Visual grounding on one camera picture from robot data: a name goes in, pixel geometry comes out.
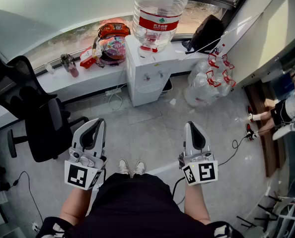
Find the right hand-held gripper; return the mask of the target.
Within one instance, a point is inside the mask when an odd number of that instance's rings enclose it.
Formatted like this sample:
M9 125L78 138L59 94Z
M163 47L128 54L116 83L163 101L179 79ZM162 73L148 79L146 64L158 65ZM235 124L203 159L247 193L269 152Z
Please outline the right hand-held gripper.
M218 162L211 150L211 141L200 125L188 121L184 125L184 152L179 155L179 168L188 185L218 180Z

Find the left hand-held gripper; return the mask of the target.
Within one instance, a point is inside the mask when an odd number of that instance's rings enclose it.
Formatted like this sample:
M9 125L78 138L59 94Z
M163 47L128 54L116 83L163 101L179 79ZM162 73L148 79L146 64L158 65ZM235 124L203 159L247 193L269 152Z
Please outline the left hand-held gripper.
M65 161L65 183L91 190L103 173L105 156L106 122L96 118L78 128L73 136L70 157Z

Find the white water dispenser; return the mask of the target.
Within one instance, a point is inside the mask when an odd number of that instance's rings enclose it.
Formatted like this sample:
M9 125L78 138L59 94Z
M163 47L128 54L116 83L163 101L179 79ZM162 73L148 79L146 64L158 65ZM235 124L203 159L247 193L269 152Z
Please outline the white water dispenser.
M160 53L154 53L155 62L144 62L138 54L140 42L133 35L125 37L127 88L134 107L157 101L171 70L179 62L173 45L168 43ZM144 74L150 81L144 81Z

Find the person's left forearm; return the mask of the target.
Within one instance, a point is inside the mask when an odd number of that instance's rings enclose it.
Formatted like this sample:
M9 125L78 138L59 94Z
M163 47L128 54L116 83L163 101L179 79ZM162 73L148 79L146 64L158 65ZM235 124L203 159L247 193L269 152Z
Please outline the person's left forearm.
M88 211L92 191L75 187L64 202L60 218L73 226L82 221Z

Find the person's right forearm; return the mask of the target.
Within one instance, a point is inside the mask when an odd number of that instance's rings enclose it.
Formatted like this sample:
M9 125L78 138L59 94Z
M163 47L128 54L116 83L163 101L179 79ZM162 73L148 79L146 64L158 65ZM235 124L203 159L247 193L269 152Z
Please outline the person's right forearm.
M200 184L189 186L185 183L184 212L205 225L211 223Z

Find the large clear water bottle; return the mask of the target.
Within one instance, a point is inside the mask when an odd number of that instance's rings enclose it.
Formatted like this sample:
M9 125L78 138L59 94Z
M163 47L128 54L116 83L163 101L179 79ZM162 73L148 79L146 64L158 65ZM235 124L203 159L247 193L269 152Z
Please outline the large clear water bottle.
M176 33L188 0L134 0L133 34L145 57L161 52Z

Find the person's left white shoe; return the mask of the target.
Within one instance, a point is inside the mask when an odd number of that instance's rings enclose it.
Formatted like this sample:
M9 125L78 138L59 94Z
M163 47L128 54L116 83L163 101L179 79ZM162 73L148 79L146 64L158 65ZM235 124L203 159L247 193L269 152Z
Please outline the person's left white shoe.
M130 175L128 163L125 159L119 161L119 173L123 175Z

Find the black office chair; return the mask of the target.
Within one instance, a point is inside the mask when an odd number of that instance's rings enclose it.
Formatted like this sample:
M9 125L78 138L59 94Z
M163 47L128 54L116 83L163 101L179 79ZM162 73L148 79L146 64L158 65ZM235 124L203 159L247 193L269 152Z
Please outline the black office chair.
M0 58L0 106L25 122L25 136L7 133L10 154L17 156L15 146L28 142L35 162L56 159L73 141L71 127L88 122L87 117L69 121L70 113L56 94L40 85L27 57L17 56L8 63Z

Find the clear plastic bag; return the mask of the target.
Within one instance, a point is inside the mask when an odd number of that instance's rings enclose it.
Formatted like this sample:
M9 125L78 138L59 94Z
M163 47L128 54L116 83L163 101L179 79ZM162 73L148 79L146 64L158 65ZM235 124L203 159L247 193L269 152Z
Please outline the clear plastic bag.
M226 54L209 54L200 59L188 76L188 86L184 90L186 102L193 107L207 106L217 99L227 96L236 86L232 77L235 66Z

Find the brown wooden board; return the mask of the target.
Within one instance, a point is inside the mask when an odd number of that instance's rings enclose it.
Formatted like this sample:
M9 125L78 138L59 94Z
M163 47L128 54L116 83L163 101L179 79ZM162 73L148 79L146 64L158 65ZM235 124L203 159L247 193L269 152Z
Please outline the brown wooden board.
M249 104L255 114L260 114L271 110L278 102L270 83L258 81L244 87ZM286 156L284 141L282 139L273 140L275 128L268 130L259 140L261 141L266 177L271 177L276 169L283 166Z

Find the red cardboard box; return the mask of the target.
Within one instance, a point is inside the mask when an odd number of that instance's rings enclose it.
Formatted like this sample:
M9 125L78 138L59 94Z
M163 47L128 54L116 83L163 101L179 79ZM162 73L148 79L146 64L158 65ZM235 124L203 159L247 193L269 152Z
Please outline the red cardboard box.
M96 54L96 49L93 46L88 47L80 54L80 66L86 69L90 68L98 60Z

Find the colourful transparent pouch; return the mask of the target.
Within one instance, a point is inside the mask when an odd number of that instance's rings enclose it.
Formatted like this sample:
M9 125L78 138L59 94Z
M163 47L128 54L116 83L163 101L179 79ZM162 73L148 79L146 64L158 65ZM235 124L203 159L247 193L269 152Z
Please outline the colourful transparent pouch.
M99 58L102 64L120 64L126 60L125 38L122 36L113 36L99 40L101 48L101 57Z

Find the dark grey cloth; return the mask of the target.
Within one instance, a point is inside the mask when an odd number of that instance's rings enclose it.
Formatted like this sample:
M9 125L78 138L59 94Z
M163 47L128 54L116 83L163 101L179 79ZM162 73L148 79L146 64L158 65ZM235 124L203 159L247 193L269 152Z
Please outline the dark grey cloth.
M193 49L193 45L191 43L191 39L190 40L185 40L182 41L182 45L186 48L186 50L189 52Z

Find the black backpack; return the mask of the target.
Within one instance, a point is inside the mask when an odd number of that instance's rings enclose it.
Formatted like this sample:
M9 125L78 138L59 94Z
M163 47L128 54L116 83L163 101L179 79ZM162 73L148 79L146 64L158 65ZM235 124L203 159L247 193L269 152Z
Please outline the black backpack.
M209 15L197 28L191 38L193 52L198 51L200 53L208 54L209 51L213 50L218 44L223 31L223 22L214 15Z

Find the white metal rack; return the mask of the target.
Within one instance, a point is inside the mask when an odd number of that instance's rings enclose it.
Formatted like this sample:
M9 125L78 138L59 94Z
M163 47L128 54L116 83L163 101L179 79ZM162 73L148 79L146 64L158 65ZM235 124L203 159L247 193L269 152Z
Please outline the white metal rack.
M264 195L274 202L271 207L264 207L260 203L257 207L266 216L255 217L254 220L263 222L260 226L240 216L237 219L246 227L245 238L293 238L295 233L295 197Z

